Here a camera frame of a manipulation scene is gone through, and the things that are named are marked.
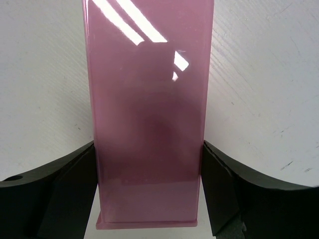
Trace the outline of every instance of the white backdrop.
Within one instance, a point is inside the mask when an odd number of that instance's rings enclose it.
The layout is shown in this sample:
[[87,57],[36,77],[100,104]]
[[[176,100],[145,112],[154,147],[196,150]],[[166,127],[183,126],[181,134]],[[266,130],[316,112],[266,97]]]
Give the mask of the white backdrop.
[[[0,2],[0,180],[92,140],[81,1]],[[319,185],[319,1],[216,0],[205,139],[270,176]],[[199,226],[86,238],[211,238]]]

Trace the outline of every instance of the black holder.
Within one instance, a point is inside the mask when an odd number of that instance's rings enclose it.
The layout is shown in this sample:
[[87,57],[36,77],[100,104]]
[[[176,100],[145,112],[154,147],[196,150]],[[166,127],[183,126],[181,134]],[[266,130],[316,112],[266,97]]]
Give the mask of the black holder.
[[[217,239],[318,237],[319,188],[284,182],[205,142],[202,182]],[[93,143],[0,182],[0,239],[83,239],[97,187]]]

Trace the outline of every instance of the pink rectangular block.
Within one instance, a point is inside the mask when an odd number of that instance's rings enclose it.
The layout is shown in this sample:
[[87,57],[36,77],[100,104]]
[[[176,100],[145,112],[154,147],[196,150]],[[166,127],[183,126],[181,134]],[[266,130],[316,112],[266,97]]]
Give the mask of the pink rectangular block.
[[197,225],[213,0],[84,0],[97,229]]

